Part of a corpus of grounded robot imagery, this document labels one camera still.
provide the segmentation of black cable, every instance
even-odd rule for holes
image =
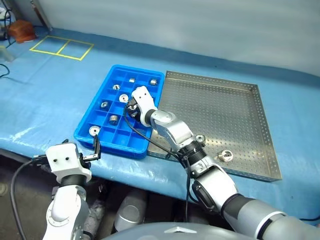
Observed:
[[[123,108],[123,118],[124,118],[124,121],[126,122],[126,124],[128,124],[129,128],[131,128],[134,132],[136,132],[139,136],[143,137],[144,139],[148,140],[148,142],[152,143],[153,145],[157,146],[158,148],[162,149],[163,151],[165,151],[166,153],[174,156],[176,159],[179,160],[179,157],[178,157],[178,153],[177,152],[173,152],[173,151],[170,151],[168,149],[166,149],[165,147],[159,145],[158,143],[154,142],[153,140],[151,140],[150,138],[148,138],[147,136],[143,135],[141,132],[139,132],[137,129],[135,129],[129,122],[128,118],[127,118],[127,108],[124,107]]]
[[[187,168],[186,168],[186,196],[185,196],[185,221],[188,222],[188,203],[189,203],[189,195],[190,195],[190,163],[189,163],[189,160],[186,159],[186,165],[187,165]]]
[[[192,201],[194,201],[194,203],[199,204],[199,201],[196,200],[196,199],[191,195],[190,189],[189,189],[189,191],[188,191],[188,194],[189,194],[189,198],[190,198]]]
[[[320,215],[315,218],[300,218],[301,221],[314,222],[320,220]]]
[[[31,163],[35,163],[38,160],[33,160],[31,159],[28,162],[25,162],[24,164],[22,164],[14,173],[12,180],[11,180],[11,185],[10,185],[10,200],[11,200],[11,206],[12,206],[12,210],[13,210],[13,216],[15,219],[15,223],[16,226],[18,228],[19,234],[22,238],[22,240],[27,240],[25,232],[23,230],[22,224],[21,224],[21,220],[20,220],[20,216],[19,216],[19,212],[18,212],[18,208],[17,208],[17,202],[16,202],[16,197],[15,197],[15,191],[16,191],[16,181],[17,181],[17,176],[18,174],[29,164]]]
[[[7,70],[7,73],[0,75],[0,78],[2,78],[2,77],[4,77],[4,76],[9,75],[9,74],[10,74],[10,70],[9,70],[9,68],[8,68],[6,65],[2,64],[2,63],[0,63],[0,65],[1,65],[1,66],[3,66],[3,67],[5,67],[5,68],[6,68],[6,70]]]
[[[92,233],[91,233],[91,232],[83,231],[83,234],[85,234],[85,235],[89,236],[91,240],[94,240],[94,236],[92,235]]]
[[[1,2],[2,2],[4,8],[5,8],[6,10],[8,10],[8,7],[7,7],[7,5],[5,4],[5,1],[4,1],[4,0],[1,0]]]
[[[5,29],[6,39],[8,40],[9,46],[12,44],[10,42],[10,36],[9,36],[9,28],[10,28],[11,23],[12,23],[12,18],[11,18],[11,13],[10,12],[12,12],[12,10],[6,8],[6,11],[5,11],[5,14],[4,14],[4,29]],[[7,28],[7,13],[9,13],[9,26],[8,26],[8,28]]]

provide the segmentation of yellow tape square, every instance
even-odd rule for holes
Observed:
[[[43,43],[47,38],[65,40],[66,42],[63,44],[63,46],[62,46],[57,52],[43,51],[43,50],[35,49],[35,48],[38,47],[41,43]],[[89,45],[89,48],[85,51],[85,53],[84,53],[81,57],[74,57],[74,56],[70,56],[70,55],[61,54],[62,50],[63,50],[63,49],[68,45],[68,43],[70,43],[70,42]],[[93,47],[94,47],[94,44],[93,44],[93,43],[89,43],[89,42],[85,42],[85,41],[73,40],[73,39],[64,38],[64,37],[59,37],[59,36],[47,35],[47,36],[44,37],[42,40],[40,40],[36,45],[34,45],[32,48],[30,48],[30,51],[36,52],[36,53],[50,54],[50,55],[55,55],[55,56],[59,56],[59,57],[63,57],[63,58],[68,58],[68,59],[73,59],[73,60],[82,61],[82,60],[85,58],[85,56],[90,52],[90,50],[91,50]]]

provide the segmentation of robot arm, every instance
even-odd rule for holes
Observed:
[[[60,184],[46,212],[44,240],[80,240],[89,214],[84,185],[91,180],[91,164],[101,156],[98,137],[94,138],[95,153],[83,156],[71,142],[49,147],[45,158]]]
[[[133,91],[132,97],[127,104],[129,115],[146,127],[152,126],[173,151],[189,161],[192,190],[208,211],[220,213],[236,232],[255,239],[319,238],[319,229],[239,194],[229,175],[205,153],[203,141],[173,113],[158,110],[145,86]]]

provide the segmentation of perforated metal tray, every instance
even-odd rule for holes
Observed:
[[[268,182],[282,179],[257,85],[167,71],[158,108],[176,114],[195,135],[205,135],[208,155],[231,150],[232,161],[217,160],[227,173]],[[151,139],[169,148],[156,131]],[[166,156],[153,144],[148,154]]]

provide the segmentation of blue tablecloth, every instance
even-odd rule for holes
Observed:
[[[283,180],[231,177],[240,193],[290,215],[313,218],[320,214],[320,77],[93,34],[56,29],[52,35],[94,47],[82,61],[29,51],[39,40],[8,48],[16,59],[6,63],[10,76],[0,79],[0,148],[30,157],[66,138],[74,141],[75,128],[115,64],[253,83],[261,93]],[[74,44],[67,52],[81,50]],[[92,152],[78,147],[84,154]],[[134,187],[179,199],[186,196],[186,173],[176,162],[103,153],[91,170]]]

